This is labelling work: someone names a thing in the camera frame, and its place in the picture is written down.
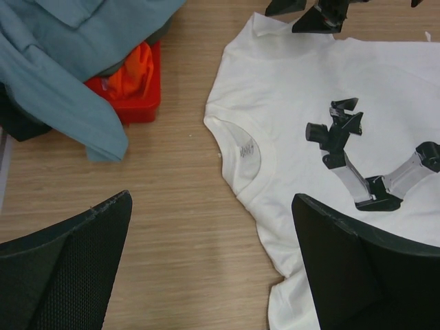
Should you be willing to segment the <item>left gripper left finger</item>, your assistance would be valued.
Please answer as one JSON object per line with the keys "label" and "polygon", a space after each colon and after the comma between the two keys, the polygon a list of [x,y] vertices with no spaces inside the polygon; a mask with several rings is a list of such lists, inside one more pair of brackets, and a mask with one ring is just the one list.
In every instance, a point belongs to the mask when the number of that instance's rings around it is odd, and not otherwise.
{"label": "left gripper left finger", "polygon": [[2,329],[101,329],[132,213],[123,190],[1,244]]}

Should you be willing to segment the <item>orange t-shirt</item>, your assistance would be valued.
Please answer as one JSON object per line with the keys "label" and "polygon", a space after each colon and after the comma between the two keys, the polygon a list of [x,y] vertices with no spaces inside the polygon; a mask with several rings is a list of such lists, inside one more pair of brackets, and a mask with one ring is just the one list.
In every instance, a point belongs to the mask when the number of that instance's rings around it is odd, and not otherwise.
{"label": "orange t-shirt", "polygon": [[122,66],[110,76],[97,79],[94,91],[106,100],[145,99],[155,71],[151,46],[143,42],[125,58]]}

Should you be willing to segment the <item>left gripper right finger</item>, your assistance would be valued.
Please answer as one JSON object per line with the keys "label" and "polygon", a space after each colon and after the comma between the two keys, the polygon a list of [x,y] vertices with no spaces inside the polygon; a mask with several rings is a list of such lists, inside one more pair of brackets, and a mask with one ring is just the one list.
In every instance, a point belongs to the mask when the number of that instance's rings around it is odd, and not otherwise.
{"label": "left gripper right finger", "polygon": [[438,329],[439,248],[299,193],[294,225],[321,329]]}

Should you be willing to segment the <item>red plastic bin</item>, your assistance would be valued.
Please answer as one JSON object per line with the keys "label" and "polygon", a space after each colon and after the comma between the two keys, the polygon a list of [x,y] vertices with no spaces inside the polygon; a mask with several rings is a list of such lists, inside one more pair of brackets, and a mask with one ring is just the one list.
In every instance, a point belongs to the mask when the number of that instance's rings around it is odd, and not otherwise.
{"label": "red plastic bin", "polygon": [[[158,41],[150,46],[153,53],[155,71],[148,91],[148,96],[145,99],[112,101],[106,100],[99,95],[110,103],[123,124],[145,123],[155,120],[156,109],[161,102],[161,43]],[[95,76],[86,81],[85,85],[96,93],[94,90],[98,88],[97,79],[104,77],[107,76]]]}

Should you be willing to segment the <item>black t-shirt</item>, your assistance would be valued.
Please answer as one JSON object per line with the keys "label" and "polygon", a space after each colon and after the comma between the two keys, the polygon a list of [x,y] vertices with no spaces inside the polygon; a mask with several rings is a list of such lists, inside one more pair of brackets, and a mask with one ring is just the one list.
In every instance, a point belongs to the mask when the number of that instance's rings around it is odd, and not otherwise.
{"label": "black t-shirt", "polygon": [[1,128],[18,142],[30,140],[52,130],[52,127],[33,118],[13,103],[3,83],[1,83]]}

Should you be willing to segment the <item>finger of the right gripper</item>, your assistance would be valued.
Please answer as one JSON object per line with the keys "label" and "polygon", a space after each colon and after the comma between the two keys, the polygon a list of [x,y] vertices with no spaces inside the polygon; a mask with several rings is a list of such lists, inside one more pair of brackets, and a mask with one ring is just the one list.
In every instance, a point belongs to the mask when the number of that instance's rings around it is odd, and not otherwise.
{"label": "finger of the right gripper", "polygon": [[278,16],[300,12],[305,9],[307,0],[271,0],[265,9],[265,16]]}
{"label": "finger of the right gripper", "polygon": [[330,26],[321,11],[313,6],[293,24],[291,31],[293,33],[329,34]]}

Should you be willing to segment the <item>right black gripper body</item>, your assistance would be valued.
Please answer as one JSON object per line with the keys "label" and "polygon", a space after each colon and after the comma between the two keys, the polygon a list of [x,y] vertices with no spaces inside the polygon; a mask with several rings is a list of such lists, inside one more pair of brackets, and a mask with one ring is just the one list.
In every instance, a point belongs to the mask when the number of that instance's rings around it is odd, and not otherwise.
{"label": "right black gripper body", "polygon": [[340,33],[347,12],[352,3],[366,3],[363,0],[319,0],[314,8],[320,13],[317,33]]}

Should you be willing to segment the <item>blue-grey t-shirt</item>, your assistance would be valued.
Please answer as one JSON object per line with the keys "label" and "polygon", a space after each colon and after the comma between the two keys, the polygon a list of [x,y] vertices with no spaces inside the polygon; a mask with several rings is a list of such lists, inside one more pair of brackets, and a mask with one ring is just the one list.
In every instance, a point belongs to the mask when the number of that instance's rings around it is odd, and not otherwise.
{"label": "blue-grey t-shirt", "polygon": [[31,117],[118,162],[129,141],[86,81],[162,28],[181,1],[2,1],[1,82]]}

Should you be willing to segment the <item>white printed t-shirt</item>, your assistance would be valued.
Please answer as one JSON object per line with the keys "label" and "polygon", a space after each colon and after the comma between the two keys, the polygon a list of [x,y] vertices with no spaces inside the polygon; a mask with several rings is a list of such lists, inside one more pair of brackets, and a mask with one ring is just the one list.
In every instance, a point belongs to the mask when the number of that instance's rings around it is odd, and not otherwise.
{"label": "white printed t-shirt", "polygon": [[439,44],[295,34],[253,14],[225,47],[204,124],[283,277],[270,329],[319,329],[292,202],[439,245]]}

